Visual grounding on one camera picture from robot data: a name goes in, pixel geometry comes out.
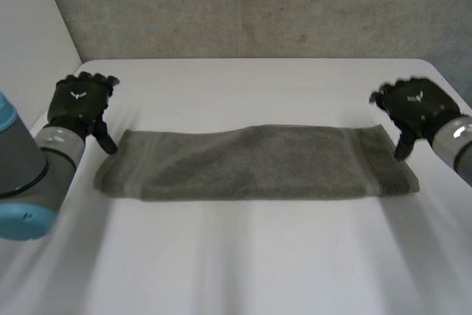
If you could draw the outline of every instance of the robotic hand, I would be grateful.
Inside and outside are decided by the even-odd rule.
[[[0,237],[29,240],[50,231],[89,134],[106,153],[117,151],[103,112],[118,83],[115,77],[85,72],[59,81],[49,123],[34,139],[0,93]]]
[[[108,135],[103,112],[117,84],[119,80],[112,76],[92,76],[87,72],[81,72],[78,77],[68,75],[56,84],[47,116],[48,126],[68,128],[83,140],[91,134],[106,153],[115,153],[118,147]]]
[[[406,159],[417,139],[427,139],[433,151],[472,186],[472,118],[438,85],[427,78],[383,84],[370,95],[401,130],[395,158]]]

